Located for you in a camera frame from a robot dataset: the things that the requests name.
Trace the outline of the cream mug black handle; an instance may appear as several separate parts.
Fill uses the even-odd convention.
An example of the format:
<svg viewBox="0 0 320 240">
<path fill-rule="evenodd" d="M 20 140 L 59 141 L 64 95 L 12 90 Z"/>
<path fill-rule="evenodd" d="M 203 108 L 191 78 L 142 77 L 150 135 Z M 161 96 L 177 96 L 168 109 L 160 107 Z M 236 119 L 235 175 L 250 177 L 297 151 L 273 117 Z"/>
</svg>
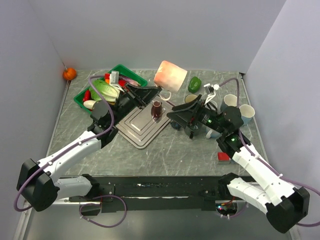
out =
<svg viewBox="0 0 320 240">
<path fill-rule="evenodd" d="M 184 102 L 185 102 L 185 103 L 190 103 L 190 102 L 194 101 L 197 97 L 198 97 L 198 95 L 196 95 L 196 94 L 188 94 L 188 95 L 184 98 Z"/>
</svg>

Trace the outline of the maroon mug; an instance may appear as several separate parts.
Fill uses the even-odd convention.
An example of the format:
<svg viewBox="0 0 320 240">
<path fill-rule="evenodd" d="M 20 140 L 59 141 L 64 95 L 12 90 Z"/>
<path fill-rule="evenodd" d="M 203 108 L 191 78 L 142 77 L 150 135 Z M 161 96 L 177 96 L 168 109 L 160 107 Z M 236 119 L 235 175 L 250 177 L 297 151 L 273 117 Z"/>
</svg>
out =
<svg viewBox="0 0 320 240">
<path fill-rule="evenodd" d="M 156 100 L 152 103 L 151 116 L 153 119 L 161 117 L 163 114 L 162 102 Z"/>
</svg>

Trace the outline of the dark grey mug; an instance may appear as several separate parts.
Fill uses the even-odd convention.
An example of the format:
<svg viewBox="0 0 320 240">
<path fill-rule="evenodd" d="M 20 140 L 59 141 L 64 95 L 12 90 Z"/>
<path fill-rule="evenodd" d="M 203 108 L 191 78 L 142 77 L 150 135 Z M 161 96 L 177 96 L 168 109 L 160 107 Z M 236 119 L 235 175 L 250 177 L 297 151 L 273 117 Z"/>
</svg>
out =
<svg viewBox="0 0 320 240">
<path fill-rule="evenodd" d="M 191 125 L 191 126 L 187 126 L 184 129 L 184 133 L 190 138 L 193 139 L 194 137 L 198 136 L 201 132 L 201 127 L 197 126 L 197 125 Z"/>
</svg>

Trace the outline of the pink mug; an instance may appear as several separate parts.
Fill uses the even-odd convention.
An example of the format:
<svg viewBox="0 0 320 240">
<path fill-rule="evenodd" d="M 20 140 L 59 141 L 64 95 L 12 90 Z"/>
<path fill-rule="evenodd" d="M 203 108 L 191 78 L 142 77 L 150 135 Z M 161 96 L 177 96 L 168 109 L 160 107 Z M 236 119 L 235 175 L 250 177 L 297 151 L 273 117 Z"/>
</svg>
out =
<svg viewBox="0 0 320 240">
<path fill-rule="evenodd" d="M 168 97 L 159 97 L 164 100 L 170 100 L 172 93 L 177 93 L 182 86 L 188 71 L 171 63 L 163 60 L 154 76 L 153 82 L 156 87 L 161 87 L 163 90 L 169 92 Z"/>
</svg>

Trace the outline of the light blue white-bottom mug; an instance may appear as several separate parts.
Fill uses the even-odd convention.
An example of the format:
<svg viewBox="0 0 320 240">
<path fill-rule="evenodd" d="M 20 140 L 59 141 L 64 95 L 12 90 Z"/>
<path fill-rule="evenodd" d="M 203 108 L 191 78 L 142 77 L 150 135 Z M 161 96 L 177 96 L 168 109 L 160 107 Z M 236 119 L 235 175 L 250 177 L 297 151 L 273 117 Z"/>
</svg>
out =
<svg viewBox="0 0 320 240">
<path fill-rule="evenodd" d="M 205 131 L 206 131 L 205 137 L 207 139 L 217 139 L 217 138 L 221 137 L 221 135 L 222 135 L 221 133 L 219 133 L 211 128 L 208 128 L 208 127 L 205 129 Z"/>
</svg>

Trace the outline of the white mug blue text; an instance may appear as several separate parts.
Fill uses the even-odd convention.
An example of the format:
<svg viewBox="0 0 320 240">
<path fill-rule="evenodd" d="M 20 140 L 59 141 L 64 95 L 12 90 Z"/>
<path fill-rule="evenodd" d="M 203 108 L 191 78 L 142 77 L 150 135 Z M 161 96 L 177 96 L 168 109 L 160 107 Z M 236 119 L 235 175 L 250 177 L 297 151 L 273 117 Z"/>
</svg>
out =
<svg viewBox="0 0 320 240">
<path fill-rule="evenodd" d="M 220 111 L 223 112 L 227 107 L 236 107 L 237 100 L 238 100 L 237 96 L 233 94 L 225 95 L 220 105 Z"/>
</svg>

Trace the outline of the light blue faceted mug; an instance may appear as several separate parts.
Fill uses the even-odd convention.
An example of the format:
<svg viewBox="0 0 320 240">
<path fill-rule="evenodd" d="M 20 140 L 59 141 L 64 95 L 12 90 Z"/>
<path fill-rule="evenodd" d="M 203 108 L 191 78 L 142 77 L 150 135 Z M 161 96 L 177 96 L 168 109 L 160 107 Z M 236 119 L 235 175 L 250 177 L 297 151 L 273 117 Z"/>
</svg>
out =
<svg viewBox="0 0 320 240">
<path fill-rule="evenodd" d="M 255 109 L 249 104 L 243 104 L 239 107 L 243 125 L 247 125 L 255 116 Z"/>
</svg>

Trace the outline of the dark blue mug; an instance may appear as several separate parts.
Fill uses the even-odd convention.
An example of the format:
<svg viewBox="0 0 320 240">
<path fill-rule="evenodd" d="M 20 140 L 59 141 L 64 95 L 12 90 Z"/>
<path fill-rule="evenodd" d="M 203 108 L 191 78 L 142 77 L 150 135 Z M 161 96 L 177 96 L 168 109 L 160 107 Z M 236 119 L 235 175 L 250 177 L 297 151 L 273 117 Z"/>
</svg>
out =
<svg viewBox="0 0 320 240">
<path fill-rule="evenodd" d="M 175 122 L 174 120 L 170 121 L 170 125 L 175 130 L 179 130 L 181 128 L 181 126 L 177 122 Z"/>
</svg>

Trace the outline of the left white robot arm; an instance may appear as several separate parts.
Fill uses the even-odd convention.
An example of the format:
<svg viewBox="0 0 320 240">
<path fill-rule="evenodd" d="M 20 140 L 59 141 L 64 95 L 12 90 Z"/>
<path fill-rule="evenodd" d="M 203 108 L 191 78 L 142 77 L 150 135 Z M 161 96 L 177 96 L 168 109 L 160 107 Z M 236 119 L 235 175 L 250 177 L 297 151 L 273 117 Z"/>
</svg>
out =
<svg viewBox="0 0 320 240">
<path fill-rule="evenodd" d="M 159 86 L 140 87 L 127 83 L 115 105 L 109 105 L 105 99 L 96 102 L 90 115 L 92 124 L 76 140 L 50 156 L 38 161 L 30 158 L 22 164 L 16 187 L 18 195 L 37 212 L 67 197 L 95 200 L 99 184 L 93 177 L 87 174 L 61 179 L 61 176 L 86 156 L 108 145 L 118 133 L 116 124 L 133 109 L 145 108 L 161 90 Z"/>
</svg>

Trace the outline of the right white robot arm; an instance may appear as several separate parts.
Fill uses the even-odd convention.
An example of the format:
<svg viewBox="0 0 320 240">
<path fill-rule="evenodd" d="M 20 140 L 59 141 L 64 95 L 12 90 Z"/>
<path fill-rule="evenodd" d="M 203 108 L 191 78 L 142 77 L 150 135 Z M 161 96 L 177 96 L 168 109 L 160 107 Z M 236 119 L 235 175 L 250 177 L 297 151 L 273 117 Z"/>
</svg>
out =
<svg viewBox="0 0 320 240">
<path fill-rule="evenodd" d="M 174 106 L 167 117 L 182 128 L 200 123 L 219 132 L 216 141 L 222 152 L 243 167 L 259 184 L 255 187 L 234 173 L 222 177 L 218 193 L 223 199 L 231 197 L 245 200 L 266 215 L 267 220 L 280 233 L 288 232 L 307 216 L 310 194 L 304 188 L 297 188 L 282 179 L 271 165 L 257 152 L 254 145 L 242 135 L 241 111 L 228 106 L 221 113 L 208 109 L 204 100 L 195 100 Z"/>
</svg>

